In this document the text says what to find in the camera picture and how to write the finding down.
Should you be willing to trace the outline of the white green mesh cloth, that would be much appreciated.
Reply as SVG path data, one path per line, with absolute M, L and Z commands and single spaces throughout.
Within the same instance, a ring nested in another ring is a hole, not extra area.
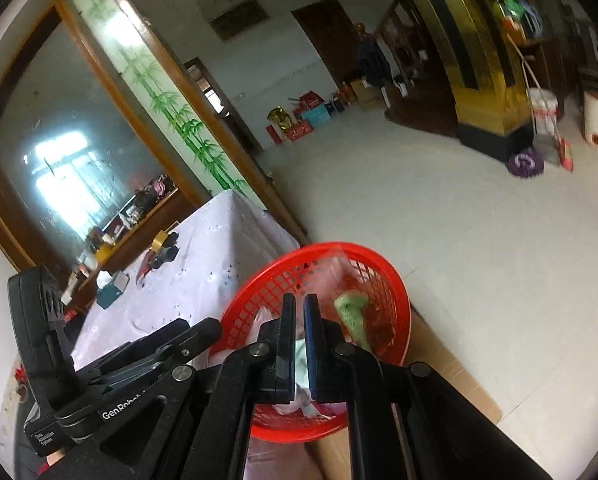
M 364 350 L 370 351 L 364 325 L 364 310 L 369 304 L 366 292 L 347 290 L 334 301 L 334 307 L 352 340 Z

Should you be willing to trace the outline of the red shiny snack wrapper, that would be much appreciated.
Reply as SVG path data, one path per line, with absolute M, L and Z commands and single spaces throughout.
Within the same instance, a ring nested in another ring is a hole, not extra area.
M 372 353 L 384 358 L 394 341 L 394 323 L 391 295 L 379 278 L 370 278 L 363 284 L 369 304 L 364 310 L 364 325 Z

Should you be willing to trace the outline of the red plastic mesh basket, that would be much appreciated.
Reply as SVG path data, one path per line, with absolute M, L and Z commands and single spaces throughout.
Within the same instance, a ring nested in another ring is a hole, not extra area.
M 282 313 L 282 300 L 296 298 L 297 326 L 308 294 L 320 316 L 340 324 L 346 340 L 369 348 L 384 363 L 399 366 L 410 343 L 412 310 L 399 273 L 383 256 L 352 243 L 320 243 L 270 263 L 239 289 L 221 318 L 222 336 L 212 353 L 247 344 L 256 316 Z

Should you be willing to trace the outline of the teal tissue box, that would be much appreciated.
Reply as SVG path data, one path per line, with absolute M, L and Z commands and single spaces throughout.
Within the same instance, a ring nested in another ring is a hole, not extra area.
M 130 277 L 123 271 L 110 274 L 102 271 L 97 277 L 96 304 L 101 309 L 108 309 L 119 299 L 128 287 Z

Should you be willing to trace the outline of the lilac floral tablecloth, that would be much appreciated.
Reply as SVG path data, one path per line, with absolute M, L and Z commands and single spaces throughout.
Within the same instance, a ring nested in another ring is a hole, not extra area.
M 212 198 L 175 231 L 172 262 L 139 283 L 142 260 L 136 259 L 124 270 L 128 284 L 121 296 L 108 308 L 90 308 L 72 350 L 77 370 L 176 318 L 189 325 L 221 318 L 242 285 L 299 247 L 270 214 L 234 191 Z

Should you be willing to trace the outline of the red foil packet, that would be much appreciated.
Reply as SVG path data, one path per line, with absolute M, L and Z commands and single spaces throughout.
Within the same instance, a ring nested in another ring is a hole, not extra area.
M 145 276 L 151 271 L 151 264 L 150 261 L 154 258 L 154 252 L 151 249 L 148 249 L 144 255 L 142 256 L 142 261 L 138 267 L 138 271 L 136 274 L 135 283 L 137 285 L 142 284 Z

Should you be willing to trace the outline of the black device on table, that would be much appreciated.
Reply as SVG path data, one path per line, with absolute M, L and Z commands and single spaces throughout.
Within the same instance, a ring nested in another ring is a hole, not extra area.
M 178 233 L 177 232 L 169 232 L 170 236 L 166 240 L 164 246 L 160 250 L 160 252 L 154 253 L 154 258 L 150 261 L 151 270 L 157 270 L 161 268 L 165 263 L 172 262 L 177 254 L 178 254 Z

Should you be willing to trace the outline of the yellow tape roll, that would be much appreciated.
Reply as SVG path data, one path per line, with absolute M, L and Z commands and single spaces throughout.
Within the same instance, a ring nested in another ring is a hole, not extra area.
M 165 230 L 161 230 L 152 240 L 150 249 L 153 252 L 160 252 L 162 247 L 164 246 L 166 240 L 169 238 L 170 233 L 166 232 Z

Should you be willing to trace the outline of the wooden sideboard counter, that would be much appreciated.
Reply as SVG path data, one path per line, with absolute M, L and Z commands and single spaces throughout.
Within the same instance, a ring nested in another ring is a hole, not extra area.
M 67 303 L 69 312 L 86 312 L 90 308 L 96 297 L 96 280 L 101 272 L 115 274 L 125 269 L 151 245 L 159 232 L 171 229 L 199 207 L 198 202 L 188 200 L 179 188 L 172 188 L 156 202 L 152 200 L 147 205 L 148 208 L 142 211 L 136 224 L 124 226 L 121 220 L 113 222 L 114 226 L 120 226 L 120 236 L 114 239 L 109 248 L 102 245 L 96 252 L 95 269 L 72 292 Z

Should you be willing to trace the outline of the purple mop head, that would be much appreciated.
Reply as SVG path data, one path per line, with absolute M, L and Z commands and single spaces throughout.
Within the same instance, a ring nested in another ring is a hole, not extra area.
M 534 148 L 512 155 L 506 162 L 506 168 L 514 177 L 530 179 L 540 176 L 545 169 L 544 157 Z

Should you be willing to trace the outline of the bamboo painted glass panel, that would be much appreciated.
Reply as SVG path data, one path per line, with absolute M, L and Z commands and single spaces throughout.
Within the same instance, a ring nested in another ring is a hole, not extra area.
M 72 0 L 132 95 L 211 195 L 262 202 L 113 0 Z

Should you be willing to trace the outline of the white bucket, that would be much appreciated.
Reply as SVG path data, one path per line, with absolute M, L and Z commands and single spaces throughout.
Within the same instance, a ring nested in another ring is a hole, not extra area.
M 554 136 L 558 125 L 557 97 L 549 90 L 530 88 L 528 98 L 532 108 L 535 132 L 541 136 Z

